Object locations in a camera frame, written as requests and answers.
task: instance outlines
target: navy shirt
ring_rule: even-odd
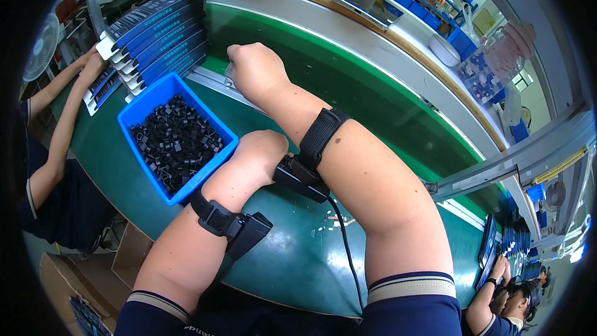
[[[120,311],[115,332],[116,336],[348,334],[461,335],[454,280],[437,272],[407,273],[379,280],[369,287],[360,324],[335,316],[280,314],[268,307],[190,317],[167,298],[134,291]]]
[[[30,100],[22,102],[20,108],[29,127]],[[48,161],[48,150],[29,132],[25,132],[25,138],[29,167],[27,194],[18,209],[21,228],[48,243],[57,242],[86,252],[116,215],[116,210],[76,160],[66,161],[63,179],[41,205],[35,205],[29,178]]]
[[[492,315],[491,321],[479,336],[520,336],[523,322],[517,318]]]

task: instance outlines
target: black velcro strap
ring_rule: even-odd
[[[321,153],[324,151],[325,146],[328,145],[340,126],[349,119],[350,116],[339,109],[327,110],[322,108],[319,116],[317,116],[300,142],[298,160],[312,171],[316,171],[315,169],[321,161]]]
[[[201,187],[198,187],[195,192],[192,193],[190,205],[199,218],[204,221],[210,216],[211,210],[214,208],[214,206],[205,200],[201,194]]]
[[[216,209],[210,220],[207,221],[207,224],[210,227],[213,227],[216,231],[221,231],[224,229],[224,227],[226,227],[229,219],[230,217],[228,215],[222,214],[220,213],[220,209]]]

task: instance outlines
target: clear plastic container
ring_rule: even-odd
[[[465,87],[480,104],[485,104],[524,67],[534,54],[533,26],[508,22],[497,28],[481,46],[457,66]]]

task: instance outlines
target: worker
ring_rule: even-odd
[[[491,302],[489,307],[491,308],[491,312],[495,315],[500,315],[504,306],[506,305],[506,301],[508,300],[508,296],[511,295],[512,290],[516,287],[517,278],[520,277],[511,277],[510,273],[510,262],[506,260],[506,269],[504,270],[504,274],[502,276],[501,283],[497,283],[496,290],[494,291],[494,300]],[[551,283],[551,273],[545,266],[541,266],[541,271],[539,276],[532,279],[527,279],[527,282],[536,280],[541,285],[541,295],[545,293],[545,289]]]
[[[501,313],[496,315],[491,311],[489,303],[496,282],[502,278],[506,267],[507,259],[502,255],[498,256],[489,278],[466,310],[466,323],[474,336],[519,336],[524,322],[535,316],[541,302],[541,284],[538,280],[510,287]]]
[[[292,84],[280,57],[261,43],[232,45],[228,56],[238,91],[273,118],[297,146],[322,109],[331,109]],[[272,183],[287,150],[286,138],[273,131],[245,135],[231,159],[207,179],[201,194],[239,213],[252,193]],[[435,203],[417,176],[352,119],[333,134],[317,171],[367,236],[368,304],[359,325],[348,320],[354,332],[459,335],[450,245]],[[334,334],[329,327],[334,317],[323,315],[281,320],[282,315],[276,318],[272,310],[255,307],[196,312],[226,245],[226,237],[201,227],[192,206],[185,206],[147,254],[120,311],[116,335]]]
[[[77,160],[66,159],[83,94],[103,68],[103,60],[92,47],[20,105],[29,162],[26,195],[18,207],[21,229],[82,253],[96,247],[104,227],[117,213]],[[46,149],[28,132],[29,123],[79,72]]]

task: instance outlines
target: wrist strap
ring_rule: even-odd
[[[495,279],[493,279],[493,278],[488,278],[485,281],[485,284],[487,284],[487,283],[491,283],[491,284],[493,284],[493,287],[497,287],[497,281]]]
[[[311,171],[316,171],[319,162],[321,162],[321,153],[324,151],[325,146],[340,126],[349,119],[350,116],[339,109],[327,110],[322,108],[300,142],[298,160]]]
[[[241,216],[224,208],[215,200],[205,200],[200,187],[191,194],[190,205],[199,216],[199,225],[212,234],[233,239],[240,230],[238,221]]]

